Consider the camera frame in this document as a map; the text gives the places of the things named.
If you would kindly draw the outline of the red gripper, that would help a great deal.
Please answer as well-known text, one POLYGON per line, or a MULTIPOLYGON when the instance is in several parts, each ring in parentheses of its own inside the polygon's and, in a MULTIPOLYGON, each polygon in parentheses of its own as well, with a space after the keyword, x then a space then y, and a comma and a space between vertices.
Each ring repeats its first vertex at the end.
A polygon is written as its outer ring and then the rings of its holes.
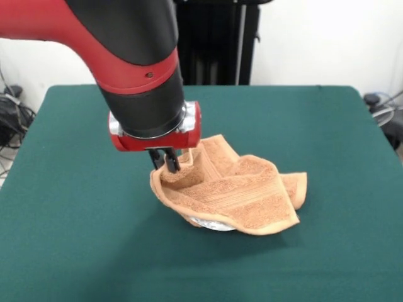
POLYGON ((165 148, 167 168, 170 173, 177 173, 181 168, 175 149, 196 147, 201 137, 202 115, 199 102, 186 101, 183 112, 184 119, 176 129, 164 136, 151 139, 139 139, 127 135, 117 119, 109 112, 108 128, 111 141, 122 152, 142 152, 150 149, 148 153, 155 170, 164 165, 164 156, 157 148, 165 148))

